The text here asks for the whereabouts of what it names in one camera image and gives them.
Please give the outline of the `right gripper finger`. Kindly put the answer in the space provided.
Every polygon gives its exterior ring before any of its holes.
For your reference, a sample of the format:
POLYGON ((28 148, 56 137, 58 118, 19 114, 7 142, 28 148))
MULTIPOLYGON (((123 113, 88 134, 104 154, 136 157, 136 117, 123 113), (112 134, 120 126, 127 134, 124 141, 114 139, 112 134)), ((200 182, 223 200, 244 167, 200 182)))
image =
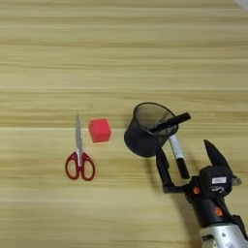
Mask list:
POLYGON ((229 164, 223 154, 217 149, 217 147, 209 140, 205 139, 204 146, 208 155, 208 158, 213 166, 223 166, 229 168, 229 164))
POLYGON ((160 174, 162 184, 164 187, 173 187, 174 184, 171 181, 171 176, 169 173, 169 163, 167 156, 161 147, 156 150, 156 166, 160 174))

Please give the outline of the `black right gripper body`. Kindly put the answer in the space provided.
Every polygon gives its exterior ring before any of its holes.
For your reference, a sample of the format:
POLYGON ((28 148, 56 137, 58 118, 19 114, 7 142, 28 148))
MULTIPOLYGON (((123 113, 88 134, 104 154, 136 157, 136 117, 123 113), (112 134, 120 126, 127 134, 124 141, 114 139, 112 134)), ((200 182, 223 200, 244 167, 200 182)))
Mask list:
POLYGON ((224 197, 228 195, 233 186, 229 180, 224 184, 210 184, 200 176, 193 176, 188 184, 175 186, 168 177, 163 183, 165 193, 183 193, 193 206, 202 228, 214 225, 232 224, 243 227, 241 217, 231 215, 224 197))

